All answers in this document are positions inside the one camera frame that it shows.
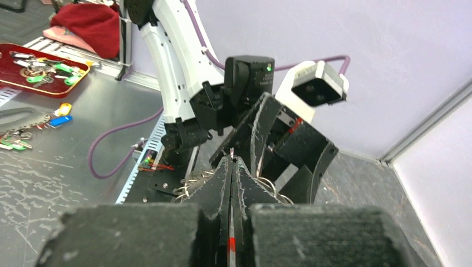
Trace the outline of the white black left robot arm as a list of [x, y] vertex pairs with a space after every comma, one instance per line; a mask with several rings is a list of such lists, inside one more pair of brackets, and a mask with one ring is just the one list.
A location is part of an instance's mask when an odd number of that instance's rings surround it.
[[254, 202], [311, 204], [338, 148], [311, 124], [318, 106], [344, 101], [348, 80], [330, 60], [287, 67], [231, 56], [221, 64], [194, 1], [126, 1], [157, 68], [164, 134], [127, 202], [218, 203], [243, 190]]

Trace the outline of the large metal keyring red grip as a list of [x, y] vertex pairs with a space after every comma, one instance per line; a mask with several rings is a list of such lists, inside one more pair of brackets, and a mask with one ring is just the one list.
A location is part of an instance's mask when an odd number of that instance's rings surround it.
[[192, 171], [182, 182], [175, 200], [201, 207], [210, 241], [216, 242], [209, 246], [215, 253], [213, 266], [251, 265], [253, 204], [293, 204], [270, 180], [253, 176], [239, 156], [224, 156], [215, 168]]

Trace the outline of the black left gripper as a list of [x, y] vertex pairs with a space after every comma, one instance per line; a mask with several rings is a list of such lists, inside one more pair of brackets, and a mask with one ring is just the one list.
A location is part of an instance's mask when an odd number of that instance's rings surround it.
[[276, 195], [296, 204], [311, 204], [338, 148], [292, 109], [268, 93], [242, 117], [209, 160], [216, 166], [234, 149], [255, 178], [275, 182], [285, 170], [297, 168]]

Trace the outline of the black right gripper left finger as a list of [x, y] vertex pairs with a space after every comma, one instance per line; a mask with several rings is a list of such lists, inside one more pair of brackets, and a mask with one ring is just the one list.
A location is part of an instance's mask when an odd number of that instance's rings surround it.
[[64, 213], [36, 266], [227, 266], [231, 162], [183, 202], [80, 207]]

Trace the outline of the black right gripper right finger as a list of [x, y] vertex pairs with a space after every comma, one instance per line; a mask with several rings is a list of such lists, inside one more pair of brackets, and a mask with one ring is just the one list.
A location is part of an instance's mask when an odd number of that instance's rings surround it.
[[238, 164], [240, 266], [440, 266], [396, 171], [356, 156], [312, 158], [284, 179], [281, 204]]

